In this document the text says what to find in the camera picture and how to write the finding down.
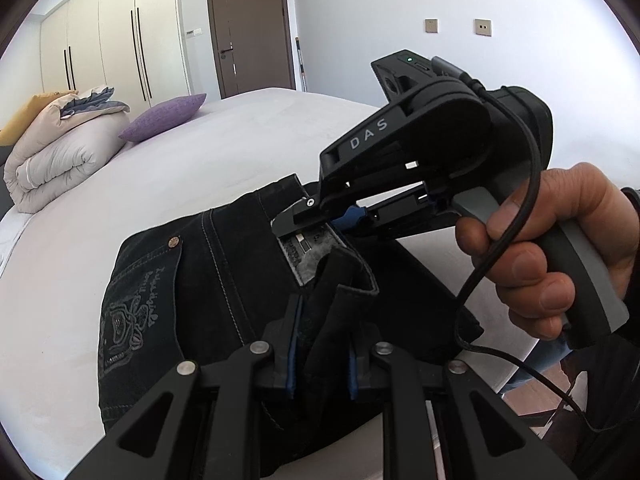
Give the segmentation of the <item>person's right hand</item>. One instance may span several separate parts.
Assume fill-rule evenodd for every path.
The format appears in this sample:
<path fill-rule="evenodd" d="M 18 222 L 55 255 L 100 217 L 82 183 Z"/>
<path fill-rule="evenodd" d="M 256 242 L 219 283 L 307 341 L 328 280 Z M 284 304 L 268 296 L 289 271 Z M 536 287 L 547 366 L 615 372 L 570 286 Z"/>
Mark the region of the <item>person's right hand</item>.
<path fill-rule="evenodd" d="M 631 320 L 639 252 L 639 196 L 595 166 L 544 170 L 511 194 L 462 184 L 451 193 L 459 247 L 496 286 L 513 324 L 530 336 L 567 335 L 585 347 Z"/>

